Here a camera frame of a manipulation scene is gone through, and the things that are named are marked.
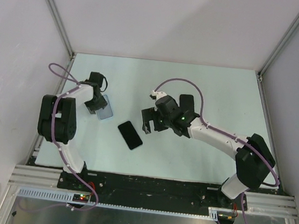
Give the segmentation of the translucent blue phone case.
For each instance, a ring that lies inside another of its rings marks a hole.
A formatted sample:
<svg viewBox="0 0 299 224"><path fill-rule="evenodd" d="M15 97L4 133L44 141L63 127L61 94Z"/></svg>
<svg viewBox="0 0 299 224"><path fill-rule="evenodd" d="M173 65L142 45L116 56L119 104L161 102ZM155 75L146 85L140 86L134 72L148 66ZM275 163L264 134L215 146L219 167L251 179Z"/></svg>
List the translucent blue phone case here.
<svg viewBox="0 0 299 224"><path fill-rule="evenodd" d="M107 102L107 105L104 108L101 108L96 111L96 115L99 118L99 120L101 120L101 121L112 118L114 115L108 95L103 95L103 98Z"/></svg>

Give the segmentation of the black phone case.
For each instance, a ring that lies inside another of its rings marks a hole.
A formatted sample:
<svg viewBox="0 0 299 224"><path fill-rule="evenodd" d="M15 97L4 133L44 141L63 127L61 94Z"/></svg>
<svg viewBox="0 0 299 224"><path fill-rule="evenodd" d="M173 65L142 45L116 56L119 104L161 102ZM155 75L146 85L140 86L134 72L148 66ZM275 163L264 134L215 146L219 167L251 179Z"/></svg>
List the black phone case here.
<svg viewBox="0 0 299 224"><path fill-rule="evenodd" d="M189 94L180 94L179 95L179 107L183 112L195 110L194 96Z"/></svg>

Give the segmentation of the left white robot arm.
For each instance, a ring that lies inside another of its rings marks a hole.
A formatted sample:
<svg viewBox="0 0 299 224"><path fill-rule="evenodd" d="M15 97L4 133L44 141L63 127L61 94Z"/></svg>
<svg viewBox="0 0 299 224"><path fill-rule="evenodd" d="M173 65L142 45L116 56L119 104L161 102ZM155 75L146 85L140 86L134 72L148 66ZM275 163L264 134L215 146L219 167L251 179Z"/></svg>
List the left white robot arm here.
<svg viewBox="0 0 299 224"><path fill-rule="evenodd" d="M77 81L70 72L61 78L74 82L75 87L58 95L44 95L38 120L38 134L52 142L59 150L63 161L63 170L73 173L70 184L77 190L87 187L89 178L82 171L86 164L74 144L77 132L77 108L84 106L91 114L104 109L107 101L103 92L108 86L105 76L91 72L89 78Z"/></svg>

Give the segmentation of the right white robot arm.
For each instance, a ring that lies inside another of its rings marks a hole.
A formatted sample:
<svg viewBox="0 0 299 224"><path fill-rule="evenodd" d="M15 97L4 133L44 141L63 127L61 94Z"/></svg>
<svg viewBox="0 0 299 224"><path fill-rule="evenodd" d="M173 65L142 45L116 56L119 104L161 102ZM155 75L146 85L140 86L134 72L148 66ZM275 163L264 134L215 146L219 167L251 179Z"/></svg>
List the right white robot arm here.
<svg viewBox="0 0 299 224"><path fill-rule="evenodd" d="M217 203L227 208L235 203L239 194L257 189L271 173L275 160L265 142L257 134L240 138L202 121L192 109L183 109L165 92L150 95L154 107L142 110L146 134L171 129L177 136L200 140L222 151L235 161L236 172L228 178L217 193Z"/></svg>

